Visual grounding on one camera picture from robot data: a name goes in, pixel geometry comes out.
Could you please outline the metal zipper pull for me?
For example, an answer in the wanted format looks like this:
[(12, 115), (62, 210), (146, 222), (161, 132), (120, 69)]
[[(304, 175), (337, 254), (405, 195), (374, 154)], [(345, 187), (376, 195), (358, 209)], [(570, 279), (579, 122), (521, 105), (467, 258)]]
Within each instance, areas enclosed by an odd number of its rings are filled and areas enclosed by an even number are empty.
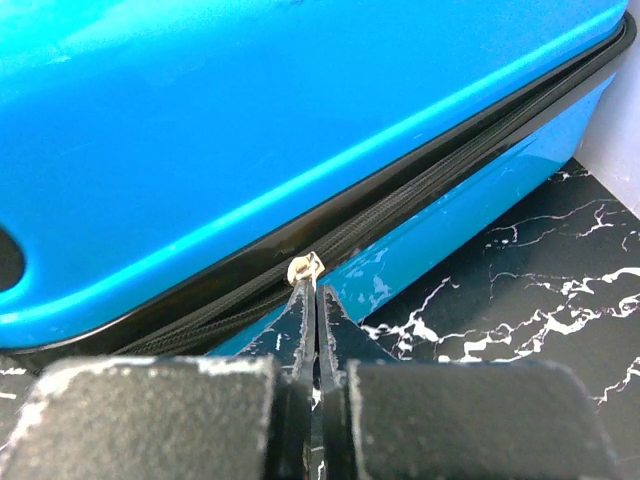
[(296, 286), (302, 280), (308, 280), (314, 290), (317, 289), (319, 276), (325, 271), (325, 265), (316, 252), (311, 251), (304, 256), (291, 260), (287, 268), (286, 278), (291, 286)]

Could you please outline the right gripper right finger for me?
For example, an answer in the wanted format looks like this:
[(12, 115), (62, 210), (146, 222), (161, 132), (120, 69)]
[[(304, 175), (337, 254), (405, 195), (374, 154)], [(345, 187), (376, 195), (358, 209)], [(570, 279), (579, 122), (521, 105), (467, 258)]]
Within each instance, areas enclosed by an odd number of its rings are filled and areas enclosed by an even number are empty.
[(586, 389), (553, 362), (398, 362), (317, 292), (330, 479), (617, 479)]

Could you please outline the blue fish-print suitcase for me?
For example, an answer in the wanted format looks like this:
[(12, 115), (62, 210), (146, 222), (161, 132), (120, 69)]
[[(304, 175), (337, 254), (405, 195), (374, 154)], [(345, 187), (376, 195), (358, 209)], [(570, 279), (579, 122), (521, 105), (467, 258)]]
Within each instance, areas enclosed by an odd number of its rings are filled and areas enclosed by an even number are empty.
[(1, 352), (204, 352), (316, 253), (355, 320), (573, 155), (624, 1), (5, 1)]

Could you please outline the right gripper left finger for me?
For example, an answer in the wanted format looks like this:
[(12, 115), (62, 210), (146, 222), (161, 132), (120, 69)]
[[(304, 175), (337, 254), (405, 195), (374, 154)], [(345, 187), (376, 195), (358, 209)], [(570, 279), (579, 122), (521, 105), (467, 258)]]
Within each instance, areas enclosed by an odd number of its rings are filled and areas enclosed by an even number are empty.
[(1, 453), (5, 479), (304, 479), (315, 292), (281, 314), (289, 359), (94, 357), (51, 365)]

